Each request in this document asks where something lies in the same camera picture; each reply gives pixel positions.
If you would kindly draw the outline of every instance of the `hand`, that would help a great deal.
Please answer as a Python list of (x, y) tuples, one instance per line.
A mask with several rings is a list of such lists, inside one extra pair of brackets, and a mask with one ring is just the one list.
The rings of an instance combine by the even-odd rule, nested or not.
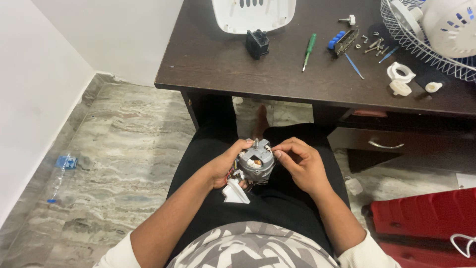
[(296, 185), (311, 196), (333, 191), (319, 152), (298, 138), (292, 137), (271, 149), (291, 173)]
[[(201, 168), (205, 170), (208, 178), (211, 179), (213, 189), (221, 188), (227, 184), (227, 174), (233, 166), (236, 157), (242, 150), (250, 148), (253, 143), (251, 139), (237, 140), (227, 151), (215, 157), (215, 159)], [(247, 187), (244, 180), (239, 185), (242, 188)]]

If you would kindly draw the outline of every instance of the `black plastic part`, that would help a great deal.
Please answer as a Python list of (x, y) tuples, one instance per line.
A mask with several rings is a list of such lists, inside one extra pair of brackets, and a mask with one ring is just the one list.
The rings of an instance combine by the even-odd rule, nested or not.
[(253, 59), (259, 60), (261, 56), (269, 53), (269, 38), (266, 31), (256, 30), (246, 32), (246, 49)]

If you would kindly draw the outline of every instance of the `drawer handle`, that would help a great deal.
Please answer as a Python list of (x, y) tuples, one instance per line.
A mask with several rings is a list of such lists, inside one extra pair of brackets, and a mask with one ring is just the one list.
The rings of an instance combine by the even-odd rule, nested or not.
[(397, 146), (388, 147), (388, 146), (380, 145), (380, 144), (378, 144), (376, 142), (373, 142), (373, 141), (369, 141), (368, 143), (372, 144), (375, 147), (383, 148), (383, 149), (398, 149), (398, 148), (403, 147), (405, 145), (405, 144), (400, 144), (400, 145), (397, 145)]

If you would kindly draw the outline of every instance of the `person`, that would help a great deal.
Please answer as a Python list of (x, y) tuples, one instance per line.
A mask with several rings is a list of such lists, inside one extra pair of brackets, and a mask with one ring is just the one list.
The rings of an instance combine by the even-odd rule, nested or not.
[(253, 140), (238, 139), (231, 97), (202, 102), (167, 200), (95, 268), (400, 267), (350, 211), (326, 136), (311, 123), (269, 127), (263, 105), (253, 136), (270, 141), (278, 163), (249, 204), (224, 203), (227, 173)]

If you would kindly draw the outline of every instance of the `screwdriver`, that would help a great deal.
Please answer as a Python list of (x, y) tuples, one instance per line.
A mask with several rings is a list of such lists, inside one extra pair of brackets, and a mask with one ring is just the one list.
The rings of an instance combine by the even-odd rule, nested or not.
[(313, 33), (311, 35), (311, 39), (309, 39), (309, 45), (307, 45), (307, 50), (306, 50), (306, 59), (304, 60), (304, 67), (302, 68), (302, 71), (304, 72), (304, 69), (306, 68), (307, 65), (307, 59), (309, 59), (309, 54), (312, 52), (312, 47), (314, 46), (314, 43), (316, 42), (316, 34)]

